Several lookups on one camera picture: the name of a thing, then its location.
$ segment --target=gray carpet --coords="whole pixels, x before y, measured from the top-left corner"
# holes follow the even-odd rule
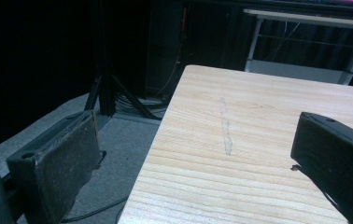
[[[61,105],[0,144],[0,175],[3,176],[8,172],[5,162],[8,156],[60,119],[81,111],[86,99],[87,95],[83,95]],[[93,172],[91,181],[82,188],[68,218],[87,214],[128,196],[159,128],[156,122],[125,115],[116,115],[108,122],[105,122],[106,119],[103,117],[98,119],[99,122],[105,124],[99,131],[99,143],[100,149],[106,150],[107,156],[101,168]],[[123,205],[124,203],[74,223],[114,223],[116,214]],[[18,223],[26,223],[26,221],[21,218]]]

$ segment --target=table top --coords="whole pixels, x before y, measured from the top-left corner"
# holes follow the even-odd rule
[[[119,223],[347,223],[290,169],[303,111],[353,128],[353,87],[187,66]]]

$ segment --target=black cable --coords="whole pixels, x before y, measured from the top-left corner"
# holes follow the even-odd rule
[[[115,224],[118,224],[119,222],[119,218],[120,218],[120,215],[121,215],[121,212],[123,211],[124,209],[124,206],[119,210],[119,212],[116,214],[116,217],[115,217]]]
[[[74,222],[74,221],[79,221],[79,220],[87,218],[87,217],[92,217],[94,215],[97,215],[98,213],[104,212],[106,209],[109,209],[111,207],[114,207],[114,206],[116,206],[116,205],[118,205],[120,203],[123,203],[123,202],[127,201],[127,199],[128,199],[128,197],[122,198],[122,199],[120,199],[120,200],[118,200],[118,201],[116,201],[114,203],[111,203],[111,204],[109,204],[109,205],[107,205],[105,207],[102,207],[100,209],[92,211],[92,212],[90,212],[90,213],[88,213],[86,215],[83,215],[83,216],[65,218],[65,219],[61,220],[61,223]]]

